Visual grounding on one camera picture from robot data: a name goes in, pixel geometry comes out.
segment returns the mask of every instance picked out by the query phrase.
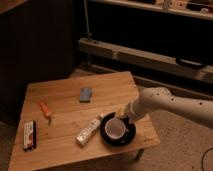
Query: wooden floor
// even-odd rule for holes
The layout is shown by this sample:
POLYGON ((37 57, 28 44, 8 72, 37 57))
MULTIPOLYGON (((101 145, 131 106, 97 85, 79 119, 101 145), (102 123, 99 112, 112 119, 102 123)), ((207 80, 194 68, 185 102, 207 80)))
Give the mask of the wooden floor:
MULTIPOLYGON (((94 73, 75 70, 72 77, 94 73)), ((166 111, 151 113, 151 119, 161 140, 159 146, 145 150, 142 159, 133 163, 136 153, 66 165, 48 170, 61 171, 199 171, 204 151, 213 147, 213 130, 166 111)), ((0 123, 0 170, 6 171, 15 137, 15 129, 0 123)), ((205 157, 205 170, 213 170, 213 151, 205 157)))

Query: cable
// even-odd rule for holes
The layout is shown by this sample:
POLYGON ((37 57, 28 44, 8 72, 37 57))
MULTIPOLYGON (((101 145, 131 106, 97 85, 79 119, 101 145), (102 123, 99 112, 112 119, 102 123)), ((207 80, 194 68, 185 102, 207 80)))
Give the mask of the cable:
POLYGON ((202 156, 202 159, 201 159, 201 171, 204 171, 204 158, 205 158, 206 154, 207 154, 209 151, 211 151, 211 150, 213 150, 213 147, 207 149, 207 150, 203 153, 203 156, 202 156))

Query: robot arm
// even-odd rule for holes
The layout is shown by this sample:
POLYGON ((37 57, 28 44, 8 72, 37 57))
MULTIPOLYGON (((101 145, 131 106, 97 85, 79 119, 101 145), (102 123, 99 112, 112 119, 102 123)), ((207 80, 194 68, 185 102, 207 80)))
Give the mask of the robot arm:
POLYGON ((134 123, 157 109, 170 111, 213 129, 213 101, 173 96, 164 87, 142 90, 138 99, 126 106, 124 116, 134 123))

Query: wooden table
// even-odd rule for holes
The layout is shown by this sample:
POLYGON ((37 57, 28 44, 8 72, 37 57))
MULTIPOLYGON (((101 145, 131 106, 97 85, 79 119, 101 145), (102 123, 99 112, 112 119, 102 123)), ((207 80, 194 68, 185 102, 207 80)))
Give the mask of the wooden table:
POLYGON ((149 116, 136 123, 136 136, 126 146, 112 147, 104 143, 99 133, 84 148, 76 144, 76 135, 91 119, 101 113, 108 114, 118 110, 137 96, 138 90, 130 72, 30 84, 9 170, 38 170, 158 145, 160 141, 149 116), (82 87, 92 88, 90 103, 79 103, 82 87), (53 112, 50 126, 40 110, 40 101, 46 102, 53 112), (37 123, 37 148, 24 152, 23 124, 31 120, 37 123))

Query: shelf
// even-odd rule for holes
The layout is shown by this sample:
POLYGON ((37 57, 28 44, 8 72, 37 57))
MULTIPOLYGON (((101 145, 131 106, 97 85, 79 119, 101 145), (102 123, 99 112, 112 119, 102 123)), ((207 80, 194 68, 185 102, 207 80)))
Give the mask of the shelf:
POLYGON ((150 10, 150 11, 156 11, 156 12, 169 13, 169 14, 177 14, 177 15, 194 17, 194 18, 205 19, 205 20, 213 20, 213 13, 205 13, 205 12, 192 11, 192 10, 180 10, 180 9, 172 9, 172 8, 166 9, 166 8, 163 8, 163 5, 146 4, 146 3, 134 2, 134 1, 128 1, 128 0, 89 0, 89 1, 111 4, 111 5, 119 5, 119 6, 129 7, 129 8, 135 8, 135 9, 150 10))

